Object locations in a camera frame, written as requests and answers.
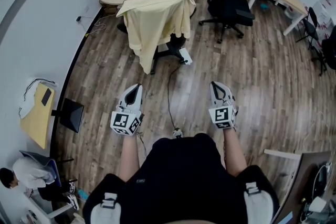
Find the white marker cube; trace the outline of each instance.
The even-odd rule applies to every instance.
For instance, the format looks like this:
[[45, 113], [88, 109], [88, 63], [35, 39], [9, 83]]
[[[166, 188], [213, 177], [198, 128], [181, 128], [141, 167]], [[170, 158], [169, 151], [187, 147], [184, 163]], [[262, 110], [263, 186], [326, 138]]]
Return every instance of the white marker cube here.
[[113, 111], [111, 128], [118, 134], [133, 135], [140, 125], [140, 118], [136, 114]]
[[235, 125], [235, 110], [232, 105], [209, 109], [211, 120], [219, 129], [233, 128]]

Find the wooden floor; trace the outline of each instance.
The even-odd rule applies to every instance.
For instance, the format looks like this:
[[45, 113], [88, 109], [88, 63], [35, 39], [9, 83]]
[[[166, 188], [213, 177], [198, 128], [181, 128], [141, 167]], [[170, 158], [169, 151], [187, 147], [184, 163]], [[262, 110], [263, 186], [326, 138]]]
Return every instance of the wooden floor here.
[[[280, 7], [269, 3], [270, 10], [262, 12], [260, 3], [265, 1], [256, 0], [251, 10], [256, 16], [253, 27], [239, 27], [244, 38], [238, 39], [228, 29], [219, 45], [219, 26], [198, 25], [199, 20], [210, 18], [207, 1], [195, 1], [192, 36], [185, 44], [193, 63], [180, 67], [170, 86], [175, 125], [186, 136], [207, 132], [223, 155], [223, 135], [213, 128], [208, 115], [208, 86], [213, 80], [229, 86], [239, 106], [237, 132], [247, 162], [261, 167], [282, 199], [295, 163], [267, 156], [263, 150], [335, 148], [331, 135], [336, 133], [336, 73], [328, 69], [320, 77], [319, 65], [310, 60], [308, 43], [296, 44], [299, 35], [295, 30], [282, 35], [290, 22]], [[103, 19], [106, 30], [88, 37], [72, 72], [66, 97], [85, 106], [80, 132], [57, 126], [58, 154], [75, 159], [60, 169], [67, 178], [77, 178], [78, 188], [87, 193], [106, 173], [118, 170], [123, 136], [111, 132], [110, 116], [127, 87], [143, 85], [145, 117], [140, 131], [147, 151], [159, 138], [172, 137], [167, 81], [178, 60], [162, 58], [156, 74], [146, 75], [127, 36], [116, 28], [120, 20]], [[139, 140], [138, 147], [143, 163]]]

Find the person in white shirt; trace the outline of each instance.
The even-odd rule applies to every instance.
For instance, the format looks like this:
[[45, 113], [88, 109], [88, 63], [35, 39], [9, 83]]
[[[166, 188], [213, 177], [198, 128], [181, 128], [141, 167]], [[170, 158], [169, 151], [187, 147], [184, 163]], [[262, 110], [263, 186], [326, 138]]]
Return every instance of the person in white shirt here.
[[57, 187], [56, 174], [52, 168], [43, 167], [30, 157], [22, 157], [13, 164], [13, 171], [7, 168], [0, 169], [0, 181], [6, 188], [15, 188], [21, 182], [27, 188], [36, 189], [41, 198], [47, 201], [64, 201], [79, 209], [74, 183], [62, 184]]

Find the seated person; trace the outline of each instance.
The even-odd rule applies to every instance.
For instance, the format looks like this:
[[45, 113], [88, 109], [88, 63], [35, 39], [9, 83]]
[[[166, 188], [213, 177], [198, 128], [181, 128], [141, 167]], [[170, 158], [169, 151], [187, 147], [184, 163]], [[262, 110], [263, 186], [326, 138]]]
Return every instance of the seated person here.
[[108, 174], [83, 208], [86, 224], [270, 223], [279, 207], [258, 166], [247, 166], [234, 129], [225, 164], [206, 134], [156, 141], [139, 168], [136, 136], [125, 136], [118, 177]]
[[[64, 201], [78, 210], [77, 199], [73, 195], [74, 183], [66, 183], [57, 187], [55, 178], [56, 174], [52, 168], [43, 167], [30, 157], [19, 158], [13, 165], [13, 171], [7, 168], [0, 169], [0, 181], [6, 188], [15, 188], [19, 182], [22, 182], [27, 188], [37, 188], [42, 199]], [[64, 196], [63, 193], [66, 192], [70, 192], [70, 195]]]

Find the blue chair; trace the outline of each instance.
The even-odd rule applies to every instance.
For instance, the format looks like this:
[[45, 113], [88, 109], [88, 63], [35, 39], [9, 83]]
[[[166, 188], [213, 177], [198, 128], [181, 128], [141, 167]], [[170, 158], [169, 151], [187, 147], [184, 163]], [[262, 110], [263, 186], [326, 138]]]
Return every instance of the blue chair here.
[[[58, 169], [57, 169], [57, 163], [53, 158], [46, 157], [46, 156], [40, 155], [38, 153], [29, 152], [29, 151], [20, 151], [20, 152], [24, 157], [32, 158], [34, 161], [36, 161], [37, 163], [39, 163], [43, 167], [51, 168], [56, 174], [55, 182], [56, 182], [57, 187], [62, 186], [61, 179], [60, 179]], [[66, 160], [60, 161], [58, 163], [61, 164], [61, 163], [71, 162], [73, 160], [74, 159], [66, 159]], [[67, 182], [70, 183], [70, 182], [75, 182], [75, 181], [77, 181], [77, 179], [70, 180], [70, 181], [67, 181]]]

